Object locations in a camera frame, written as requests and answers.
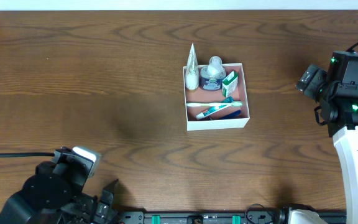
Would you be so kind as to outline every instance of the wooden table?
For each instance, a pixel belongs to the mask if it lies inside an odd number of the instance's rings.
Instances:
[[[357,41],[358,11],[0,12],[0,152],[88,146],[103,160],[84,192],[118,178],[116,207],[345,209],[332,139],[295,84]],[[199,64],[243,63],[244,129],[186,131],[192,42]],[[45,160],[0,159],[0,209]]]

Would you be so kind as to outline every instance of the blue object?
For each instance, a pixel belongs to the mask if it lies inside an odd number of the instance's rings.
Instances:
[[[219,119],[230,119],[230,118],[233,118],[233,117],[235,117],[235,116],[237,116],[239,114],[241,114],[241,110],[237,110],[237,111],[235,111],[235,112],[233,112],[231,114],[228,114],[226,116],[223,116],[223,117],[221,117]]]

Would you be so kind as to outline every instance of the small green and white box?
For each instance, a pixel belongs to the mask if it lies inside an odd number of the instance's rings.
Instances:
[[[239,82],[239,74],[235,71],[232,71],[224,80],[222,81],[222,94],[224,97],[228,97],[234,90],[237,88]]]

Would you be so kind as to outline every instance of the green tape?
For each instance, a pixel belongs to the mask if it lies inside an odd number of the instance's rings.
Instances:
[[[160,224],[160,216],[159,215],[153,215],[152,216],[152,224]]]
[[[241,216],[233,215],[233,224],[241,224]]]

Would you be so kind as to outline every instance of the white background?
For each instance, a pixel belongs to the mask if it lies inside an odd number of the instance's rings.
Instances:
[[[0,10],[358,9],[358,0],[0,0]]]

